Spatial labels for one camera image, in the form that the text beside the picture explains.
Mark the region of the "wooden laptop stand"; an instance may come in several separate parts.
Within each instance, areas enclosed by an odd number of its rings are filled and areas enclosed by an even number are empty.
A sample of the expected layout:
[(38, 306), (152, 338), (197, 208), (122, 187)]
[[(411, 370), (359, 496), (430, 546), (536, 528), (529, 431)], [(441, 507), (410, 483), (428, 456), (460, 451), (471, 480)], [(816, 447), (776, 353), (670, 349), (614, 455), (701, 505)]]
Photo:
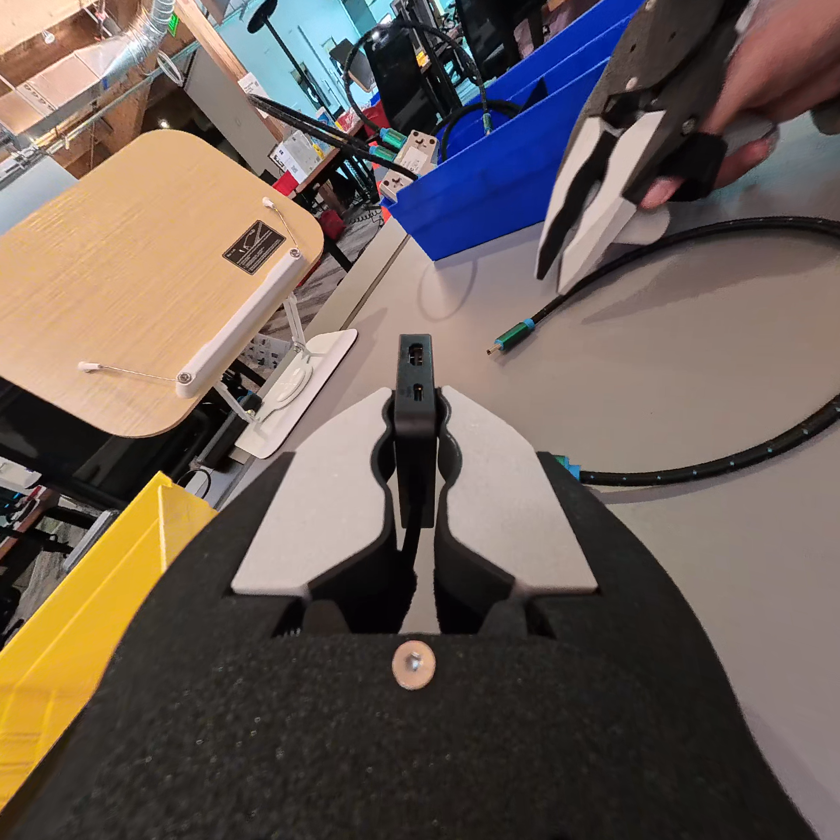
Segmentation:
[[(2, 379), (122, 438), (215, 388), (266, 459), (358, 334), (302, 336), (294, 292), (323, 250), (314, 216), (207, 143), (143, 134), (2, 237)], [(243, 410), (223, 373), (280, 305), (293, 362)]]

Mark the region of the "black HDMI hub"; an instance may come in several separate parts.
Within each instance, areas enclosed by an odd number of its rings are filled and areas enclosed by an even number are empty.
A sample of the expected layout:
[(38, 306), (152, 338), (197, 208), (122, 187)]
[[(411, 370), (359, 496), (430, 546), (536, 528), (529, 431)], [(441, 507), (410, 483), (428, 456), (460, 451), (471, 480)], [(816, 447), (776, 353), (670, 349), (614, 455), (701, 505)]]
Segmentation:
[(401, 559), (413, 566), (420, 533), (435, 520), (438, 411), (432, 338), (400, 337), (393, 404), (395, 472), (402, 525)]

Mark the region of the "yellow storage bin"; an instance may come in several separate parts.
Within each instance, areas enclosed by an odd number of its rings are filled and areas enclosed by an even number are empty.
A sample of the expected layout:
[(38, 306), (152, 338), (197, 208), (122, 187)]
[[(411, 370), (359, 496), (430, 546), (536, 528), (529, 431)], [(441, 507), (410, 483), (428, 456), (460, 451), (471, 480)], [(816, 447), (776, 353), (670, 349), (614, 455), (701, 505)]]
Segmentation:
[(145, 598), (216, 514), (155, 475), (3, 647), (3, 809), (87, 705)]

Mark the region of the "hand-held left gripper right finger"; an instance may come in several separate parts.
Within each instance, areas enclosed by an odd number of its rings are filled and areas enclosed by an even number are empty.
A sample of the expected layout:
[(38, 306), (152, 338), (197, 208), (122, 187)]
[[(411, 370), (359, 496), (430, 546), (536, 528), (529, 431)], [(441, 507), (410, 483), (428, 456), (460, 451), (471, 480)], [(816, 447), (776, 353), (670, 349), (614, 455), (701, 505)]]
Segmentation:
[(598, 584), (526, 438), (454, 387), (437, 392), (434, 591), (444, 634), (477, 633), (498, 603), (593, 595)]

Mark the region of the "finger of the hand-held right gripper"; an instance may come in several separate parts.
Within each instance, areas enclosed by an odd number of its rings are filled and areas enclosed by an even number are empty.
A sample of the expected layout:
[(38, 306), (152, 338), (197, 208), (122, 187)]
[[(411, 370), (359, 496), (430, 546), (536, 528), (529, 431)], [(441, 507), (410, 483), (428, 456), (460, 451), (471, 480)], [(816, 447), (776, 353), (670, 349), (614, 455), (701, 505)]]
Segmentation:
[(600, 184), (584, 198), (580, 219), (563, 244), (558, 293), (576, 287), (631, 222), (638, 200), (627, 199), (624, 193), (664, 116), (663, 111), (647, 112), (615, 137)]
[(555, 179), (539, 241), (535, 277), (543, 280), (580, 222), (592, 189), (606, 173), (618, 132), (601, 117), (584, 119)]

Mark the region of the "silver ventilation duct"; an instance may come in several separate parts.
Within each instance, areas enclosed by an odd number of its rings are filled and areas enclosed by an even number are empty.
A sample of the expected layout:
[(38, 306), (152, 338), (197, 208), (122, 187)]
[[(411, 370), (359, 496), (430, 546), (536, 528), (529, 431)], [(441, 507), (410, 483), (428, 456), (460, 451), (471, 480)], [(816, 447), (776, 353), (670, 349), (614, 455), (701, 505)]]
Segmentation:
[(109, 82), (124, 77), (158, 51), (169, 32), (175, 1), (153, 1), (119, 29), (111, 20), (104, 24), (107, 37), (87, 48), (85, 62), (101, 79)]

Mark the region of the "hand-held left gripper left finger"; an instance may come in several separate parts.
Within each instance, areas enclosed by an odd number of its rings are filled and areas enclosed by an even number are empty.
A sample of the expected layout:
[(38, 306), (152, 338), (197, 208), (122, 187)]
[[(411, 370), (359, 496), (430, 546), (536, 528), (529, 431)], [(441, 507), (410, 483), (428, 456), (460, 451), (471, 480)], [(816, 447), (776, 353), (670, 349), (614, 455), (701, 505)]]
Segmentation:
[(415, 580), (397, 543), (393, 392), (380, 388), (292, 453), (232, 580), (238, 595), (334, 602), (352, 632), (399, 630)]

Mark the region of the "white HDMI switch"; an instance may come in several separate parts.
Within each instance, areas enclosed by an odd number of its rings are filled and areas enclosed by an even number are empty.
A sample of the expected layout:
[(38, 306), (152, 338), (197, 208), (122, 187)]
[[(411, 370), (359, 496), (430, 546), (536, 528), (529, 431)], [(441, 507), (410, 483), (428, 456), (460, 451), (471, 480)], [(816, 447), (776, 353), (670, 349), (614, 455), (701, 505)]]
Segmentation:
[(433, 135), (412, 131), (406, 136), (393, 161), (387, 163), (380, 181), (380, 195), (396, 201), (397, 194), (431, 172), (438, 164), (438, 140)]

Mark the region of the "person's right hand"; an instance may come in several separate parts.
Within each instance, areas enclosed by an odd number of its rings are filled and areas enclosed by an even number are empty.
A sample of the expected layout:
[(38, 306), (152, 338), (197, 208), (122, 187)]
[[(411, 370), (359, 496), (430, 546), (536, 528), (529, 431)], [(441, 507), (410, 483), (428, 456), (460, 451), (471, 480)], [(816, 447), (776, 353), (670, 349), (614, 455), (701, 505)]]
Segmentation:
[(769, 120), (773, 129), (729, 153), (713, 189), (764, 162), (778, 142), (779, 125), (835, 99), (838, 91), (839, 2), (760, 2), (701, 131), (723, 135), (744, 113)]

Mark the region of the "blue storage bin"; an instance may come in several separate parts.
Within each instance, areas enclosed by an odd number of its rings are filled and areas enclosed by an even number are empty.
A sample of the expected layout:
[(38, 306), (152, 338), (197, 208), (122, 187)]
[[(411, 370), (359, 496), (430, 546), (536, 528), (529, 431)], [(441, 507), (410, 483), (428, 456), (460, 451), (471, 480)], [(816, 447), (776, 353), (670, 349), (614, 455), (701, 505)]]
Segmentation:
[(644, 2), (603, 1), (575, 19), (527, 58), (508, 66), (512, 47), (500, 40), (499, 60), (476, 61), (489, 104), (514, 102), (522, 111), (511, 119), (491, 110), (493, 130), (486, 134), (480, 94), (473, 107), (451, 126), (447, 158), (486, 165), (490, 158), (522, 154), (527, 161), (543, 148), (548, 166), (557, 165), (581, 111), (600, 80), (619, 40)]
[(433, 261), (542, 221), (578, 116), (608, 62), (537, 84), (546, 96), (381, 204)]

